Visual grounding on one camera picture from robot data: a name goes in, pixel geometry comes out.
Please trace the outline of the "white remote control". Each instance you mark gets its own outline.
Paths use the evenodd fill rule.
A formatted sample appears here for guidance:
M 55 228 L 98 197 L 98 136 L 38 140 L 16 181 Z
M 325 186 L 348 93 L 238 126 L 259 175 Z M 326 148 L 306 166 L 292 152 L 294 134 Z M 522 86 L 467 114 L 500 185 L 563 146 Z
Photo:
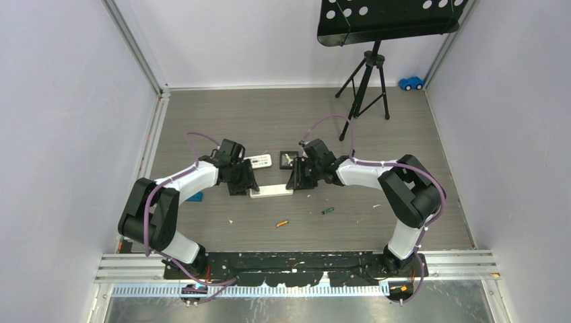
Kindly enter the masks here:
M 293 195 L 293 193 L 294 190 L 287 189 L 286 184 L 260 186 L 258 190 L 250 189 L 250 197 L 252 199 L 288 196 L 288 195 Z
M 252 169 L 262 169 L 270 168 L 272 166 L 271 156 L 269 154 L 254 155 L 251 157 L 246 157 L 245 160 L 249 160 Z

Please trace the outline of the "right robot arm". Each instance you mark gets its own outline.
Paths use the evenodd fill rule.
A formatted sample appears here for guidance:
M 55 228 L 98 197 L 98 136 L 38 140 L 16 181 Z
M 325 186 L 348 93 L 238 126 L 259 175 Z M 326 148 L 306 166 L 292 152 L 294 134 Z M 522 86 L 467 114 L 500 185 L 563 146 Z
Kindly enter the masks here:
M 395 161 L 365 161 L 352 155 L 335 157 L 320 139 L 301 142 L 304 155 L 292 160 L 286 188 L 308 190 L 319 181 L 336 186 L 363 186 L 384 193 L 397 218 L 393 236 L 384 247 L 382 263 L 388 274 L 401 276 L 418 260 L 428 226 L 446 206 L 446 193 L 413 155 Z

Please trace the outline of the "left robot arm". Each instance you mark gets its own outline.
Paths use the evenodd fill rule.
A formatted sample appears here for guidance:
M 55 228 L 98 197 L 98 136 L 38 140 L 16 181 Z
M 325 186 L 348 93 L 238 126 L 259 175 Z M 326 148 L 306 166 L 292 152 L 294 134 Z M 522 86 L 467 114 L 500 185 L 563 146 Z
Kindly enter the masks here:
M 243 145 L 223 139 L 210 155 L 174 175 L 135 181 L 119 219 L 118 232 L 180 263 L 188 277 L 197 279 L 207 268 L 205 248 L 180 233 L 176 226 L 178 208 L 194 194 L 226 184 L 232 196 L 247 190 L 260 191 L 250 160 L 244 158 Z

